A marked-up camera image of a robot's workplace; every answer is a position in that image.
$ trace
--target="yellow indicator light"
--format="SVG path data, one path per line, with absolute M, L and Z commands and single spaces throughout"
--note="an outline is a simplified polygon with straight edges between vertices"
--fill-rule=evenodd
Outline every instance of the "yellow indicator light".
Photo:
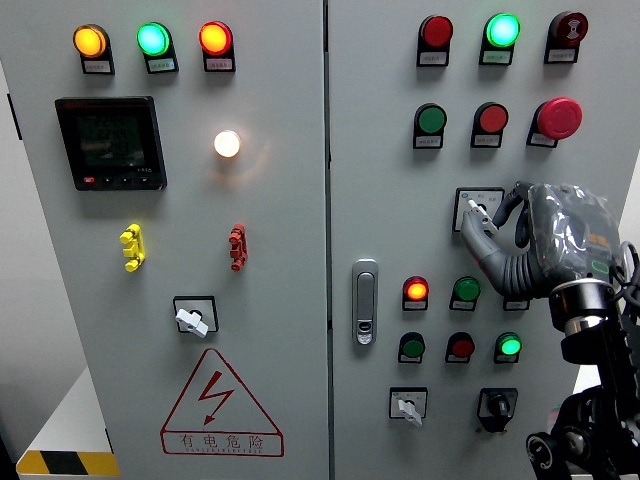
M 80 55 L 96 58 L 107 49 L 107 38 L 97 25 L 82 25 L 73 34 L 73 45 Z
M 414 283 L 409 286 L 407 296 L 411 300 L 423 300 L 427 296 L 427 287 L 422 283 Z
M 231 48 L 231 30 L 222 22 L 209 22 L 200 29 L 200 45 L 210 55 L 222 55 Z
M 240 150 L 240 137 L 238 137 L 236 132 L 224 130 L 216 135 L 213 146 L 216 152 L 218 152 L 218 155 L 231 158 Z

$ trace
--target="white wall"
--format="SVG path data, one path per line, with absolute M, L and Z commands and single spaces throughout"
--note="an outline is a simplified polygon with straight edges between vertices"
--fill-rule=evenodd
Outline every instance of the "white wall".
M 16 461 L 86 361 L 7 91 L 0 65 L 0 435 Z

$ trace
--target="white switch handle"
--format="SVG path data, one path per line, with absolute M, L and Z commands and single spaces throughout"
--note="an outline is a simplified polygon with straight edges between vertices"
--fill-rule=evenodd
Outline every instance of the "white switch handle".
M 404 416 L 405 420 L 407 420 L 411 425 L 415 425 L 416 427 L 422 426 L 422 418 L 420 418 L 420 414 L 416 412 L 416 407 L 411 402 L 405 402 L 404 400 L 398 400 L 398 409 L 402 416 Z
M 178 310 L 176 322 L 200 338 L 204 338 L 209 331 L 209 326 L 202 321 L 202 315 L 196 312 L 189 313 L 182 308 Z

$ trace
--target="electrical hazard symbol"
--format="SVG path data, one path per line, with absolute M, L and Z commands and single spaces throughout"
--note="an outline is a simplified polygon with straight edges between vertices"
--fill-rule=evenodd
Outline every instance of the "electrical hazard symbol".
M 213 348 L 200 357 L 160 437 L 173 455 L 284 456 L 282 432 Z

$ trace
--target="glowing white light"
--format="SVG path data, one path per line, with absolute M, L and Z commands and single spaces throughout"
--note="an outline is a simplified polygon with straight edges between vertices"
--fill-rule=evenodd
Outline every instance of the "glowing white light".
M 231 158 L 240 150 L 240 137 L 236 132 L 223 130 L 216 135 L 213 146 L 216 152 L 218 152 L 218 155 Z

